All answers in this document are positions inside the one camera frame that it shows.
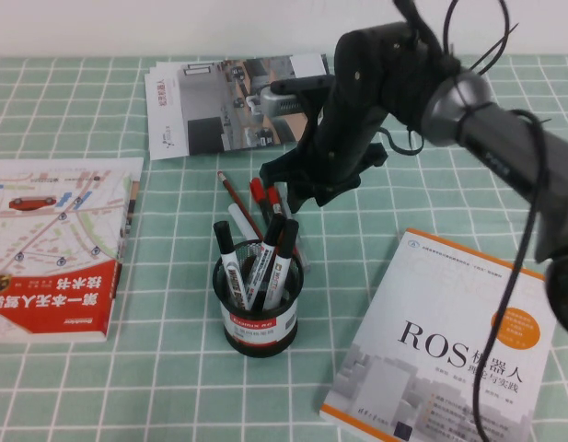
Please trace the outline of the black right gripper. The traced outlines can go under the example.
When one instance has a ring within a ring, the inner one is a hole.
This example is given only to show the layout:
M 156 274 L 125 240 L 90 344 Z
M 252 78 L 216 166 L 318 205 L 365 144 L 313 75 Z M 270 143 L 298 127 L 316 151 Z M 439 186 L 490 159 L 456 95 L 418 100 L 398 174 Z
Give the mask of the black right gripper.
M 373 138 L 393 115 L 419 131 L 428 99 L 449 72 L 449 56 L 422 21 L 401 21 L 343 34 L 331 75 L 273 82 L 278 103 L 291 98 L 307 117 L 296 148 L 261 166 L 264 184 L 284 182 L 292 214 L 353 190 L 361 173 L 387 158 Z

